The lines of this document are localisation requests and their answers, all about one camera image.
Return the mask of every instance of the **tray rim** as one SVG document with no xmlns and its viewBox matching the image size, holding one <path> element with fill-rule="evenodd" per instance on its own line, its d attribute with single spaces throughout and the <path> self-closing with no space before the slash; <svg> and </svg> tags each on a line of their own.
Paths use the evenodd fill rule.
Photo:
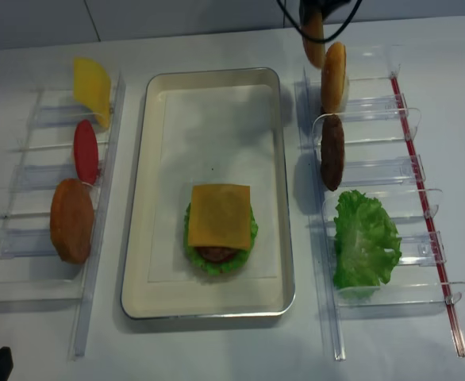
<svg viewBox="0 0 465 381">
<path fill-rule="evenodd" d="M 148 85 L 146 86 L 146 101 L 148 100 L 148 91 L 150 85 L 152 83 L 164 76 L 178 76 L 178 75 L 220 75 L 220 74 L 234 74 L 234 73 L 246 73 L 246 72 L 262 72 L 265 71 L 267 73 L 270 73 L 271 75 L 275 76 L 275 87 L 272 87 L 268 85 L 267 83 L 260 83 L 260 85 L 266 85 L 272 88 L 272 90 L 275 93 L 275 104 L 278 106 L 278 110 L 275 110 L 274 114 L 278 117 L 279 123 L 282 122 L 282 108 L 280 106 L 280 78 L 277 72 L 270 67 L 245 67 L 245 68 L 237 68 L 237 69 L 224 69 L 224 70 L 211 70 L 211 71 L 179 71 L 179 72 L 168 72 L 168 73 L 160 73 L 158 75 L 153 76 L 149 82 Z M 244 86 L 242 83 L 238 83 L 234 85 L 235 87 L 237 86 Z M 289 308 L 292 307 L 294 303 L 294 299 L 296 296 L 296 282 L 295 282 L 295 277 L 294 277 L 294 256 L 293 256 L 293 250 L 292 250 L 292 237 L 290 234 L 290 211 L 289 211 L 289 191 L 287 188 L 287 172 L 286 172 L 286 157 L 285 157 L 285 144 L 283 140 L 283 127 L 280 125 L 280 136 L 282 138 L 282 170 L 283 175 L 285 177 L 285 187 L 284 187 L 284 192 L 283 192 L 283 201 L 286 204 L 286 228 L 288 231 L 288 237 L 286 238 L 286 241 L 288 243 L 288 253 L 286 254 L 288 256 L 288 266 L 290 267 L 289 269 L 284 268 L 281 264 L 281 271 L 282 271 L 282 281 L 283 281 L 283 273 L 287 272 L 289 270 L 290 273 L 290 297 L 285 298 L 282 297 L 284 303 L 282 305 L 282 308 L 279 310 L 268 310 L 268 311 L 261 311 L 261 312 L 231 312 L 231 313 L 211 313 L 211 314 L 167 314 L 167 315 L 160 315 L 160 316 L 147 316 L 147 317 L 137 317 L 133 316 L 130 312 L 127 311 L 127 308 L 125 308 L 125 302 L 124 302 L 124 288 L 125 288 L 125 273 L 127 272 L 127 257 L 129 254 L 129 244 L 130 244 L 130 227 L 132 224 L 132 219 L 133 219 L 133 210 L 134 210 L 134 202 L 135 202 L 135 193 L 136 193 L 136 185 L 137 185 L 137 173 L 139 171 L 139 160 L 140 160 L 140 154 L 141 154 L 141 142 L 142 142 L 142 136 L 143 136 L 143 130 L 144 130 L 144 123 L 141 126 L 141 131 L 140 131 L 140 139 L 137 142 L 139 149 L 137 150 L 137 158 L 135 161 L 135 173 L 136 173 L 136 178 L 135 182 L 133 185 L 133 200 L 132 200 L 132 205 L 129 207 L 129 238 L 127 240 L 127 245 L 125 248 L 125 262 L 124 262 L 124 269 L 123 269 L 123 274 L 121 278 L 121 293 L 120 293 L 120 306 L 121 309 L 123 310 L 123 313 L 130 319 L 135 320 L 135 321 L 147 321 L 147 320 L 180 320 L 180 319 L 196 319 L 196 318 L 275 318 L 283 315 L 285 312 L 288 311 Z"/>
</svg>

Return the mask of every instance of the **plastic food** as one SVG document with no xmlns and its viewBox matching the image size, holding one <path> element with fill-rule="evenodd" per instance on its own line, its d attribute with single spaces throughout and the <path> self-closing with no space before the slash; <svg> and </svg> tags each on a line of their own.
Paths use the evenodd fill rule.
<svg viewBox="0 0 465 381">
<path fill-rule="evenodd" d="M 86 185 L 65 179 L 56 188 L 51 204 L 51 242 L 61 260 L 84 264 L 90 255 L 94 210 Z"/>
<path fill-rule="evenodd" d="M 381 202 L 351 190 L 340 195 L 336 210 L 335 286 L 388 283 L 402 256 L 402 239 Z"/>
<path fill-rule="evenodd" d="M 192 206 L 189 245 L 250 248 L 250 187 L 196 185 L 192 189 Z"/>
<path fill-rule="evenodd" d="M 335 114 L 325 118 L 321 140 L 321 178 L 326 187 L 335 191 L 342 183 L 345 162 L 344 129 Z"/>
<path fill-rule="evenodd" d="M 74 99 L 94 112 L 101 127 L 109 128 L 111 78 L 89 58 L 74 58 Z"/>
<path fill-rule="evenodd" d="M 326 52 L 321 72 L 321 104 L 327 114 L 345 110 L 349 97 L 345 45 L 336 42 Z"/>
<path fill-rule="evenodd" d="M 88 120 L 80 121 L 75 129 L 74 161 L 79 179 L 94 185 L 98 177 L 98 146 L 97 137 Z"/>
<path fill-rule="evenodd" d="M 302 3 L 304 15 L 302 16 L 302 30 L 315 38 L 324 38 L 322 29 L 322 13 L 316 12 L 313 9 L 306 8 L 305 3 Z M 325 45 L 316 44 L 303 37 L 303 48 L 305 49 L 306 58 L 309 62 L 318 69 L 322 68 L 325 61 Z"/>
<path fill-rule="evenodd" d="M 250 209 L 250 249 L 238 250 L 235 256 L 232 256 L 228 258 L 227 261 L 220 263 L 209 262 L 208 260 L 203 258 L 201 254 L 199 254 L 198 250 L 195 247 L 188 245 L 189 220 L 190 204 L 186 208 L 183 246 L 185 247 L 185 252 L 190 262 L 194 266 L 201 268 L 203 271 L 207 272 L 210 275 L 220 275 L 236 270 L 237 268 L 242 267 L 247 262 L 248 257 L 250 256 L 250 251 L 252 250 L 252 248 L 254 247 L 254 243 L 256 242 L 257 232 L 259 230 L 259 226 L 256 224 L 252 208 Z"/>
</svg>

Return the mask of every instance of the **black cable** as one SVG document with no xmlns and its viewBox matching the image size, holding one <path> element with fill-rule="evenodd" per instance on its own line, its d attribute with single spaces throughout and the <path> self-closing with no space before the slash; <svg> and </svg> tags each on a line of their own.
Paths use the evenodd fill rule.
<svg viewBox="0 0 465 381">
<path fill-rule="evenodd" d="M 97 40 L 100 42 L 101 41 L 100 35 L 98 34 L 97 27 L 95 26 L 95 21 L 93 20 L 93 18 L 91 16 L 90 8 L 88 7 L 88 3 L 86 2 L 86 0 L 84 0 L 84 6 L 86 7 L 86 11 L 88 12 L 88 17 L 90 18 L 90 21 L 91 21 L 91 24 L 93 25 L 93 29 L 95 31 L 95 34 L 97 35 Z"/>
<path fill-rule="evenodd" d="M 302 35 L 303 38 L 306 38 L 307 40 L 312 41 L 312 42 L 314 42 L 316 44 L 325 44 L 326 42 L 335 40 L 344 31 L 344 29 L 347 28 L 347 25 L 349 25 L 352 18 L 355 16 L 355 14 L 358 11 L 358 8 L 361 5 L 362 1 L 363 0 L 356 0 L 356 4 L 354 5 L 354 8 L 352 8 L 351 13 L 347 16 L 347 18 L 345 19 L 342 26 L 339 27 L 338 30 L 334 34 L 332 34 L 330 37 L 326 37 L 326 38 L 314 38 L 314 37 L 308 35 L 307 33 L 303 32 L 299 28 L 298 23 L 292 18 L 290 13 L 287 11 L 286 7 L 282 4 L 282 0 L 277 0 L 277 3 L 279 4 L 279 7 L 282 10 L 283 14 L 289 19 L 289 22 L 298 31 L 298 33 Z"/>
</svg>

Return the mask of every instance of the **table surface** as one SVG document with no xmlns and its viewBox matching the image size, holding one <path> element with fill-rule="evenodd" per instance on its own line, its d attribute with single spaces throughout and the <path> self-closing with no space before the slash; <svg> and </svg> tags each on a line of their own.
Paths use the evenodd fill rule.
<svg viewBox="0 0 465 381">
<path fill-rule="evenodd" d="M 330 34 L 336 26 L 326 26 Z M 444 191 L 436 217 L 450 279 L 465 280 L 465 17 L 350 25 L 347 46 L 400 44 L 399 81 L 409 106 L 423 115 L 416 141 L 427 188 Z M 195 37 L 114 41 L 0 52 L 0 62 L 93 57 L 120 67 L 127 91 L 110 206 L 84 359 L 68 361 L 73 309 L 38 312 L 0 308 L 0 346 L 13 349 L 11 379 L 461 379 L 446 313 L 344 322 L 348 359 L 335 362 L 319 322 L 308 222 L 297 206 L 295 168 L 301 155 L 294 82 L 304 52 L 292 29 Z M 271 67 L 279 75 L 286 144 L 296 300 L 281 319 L 206 321 L 183 325 L 131 321 L 119 295 L 126 211 L 132 193 L 148 81 L 163 72 Z M 465 295 L 457 305 L 465 333 Z"/>
</svg>

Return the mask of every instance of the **bun slice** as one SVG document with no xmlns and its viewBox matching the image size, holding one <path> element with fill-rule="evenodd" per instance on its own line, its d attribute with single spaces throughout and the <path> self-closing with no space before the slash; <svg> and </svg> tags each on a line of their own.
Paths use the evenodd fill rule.
<svg viewBox="0 0 465 381">
<path fill-rule="evenodd" d="M 321 72 L 321 105 L 326 114 L 343 111 L 349 95 L 349 78 L 346 75 L 347 54 L 345 45 L 336 42 L 326 52 Z"/>
<path fill-rule="evenodd" d="M 314 38 L 324 38 L 321 12 L 313 13 L 309 18 L 309 22 L 302 25 L 302 30 Z M 318 69 L 322 69 L 322 65 L 325 61 L 325 45 L 316 44 L 303 37 L 303 48 L 305 49 L 306 58 L 308 58 L 309 62 Z"/>
<path fill-rule="evenodd" d="M 321 178 L 330 191 L 342 183 L 345 164 L 344 129 L 336 115 L 325 117 L 321 140 Z"/>
<path fill-rule="evenodd" d="M 94 210 L 86 185 L 65 179 L 52 197 L 51 242 L 63 262 L 84 264 L 90 255 Z"/>
</svg>

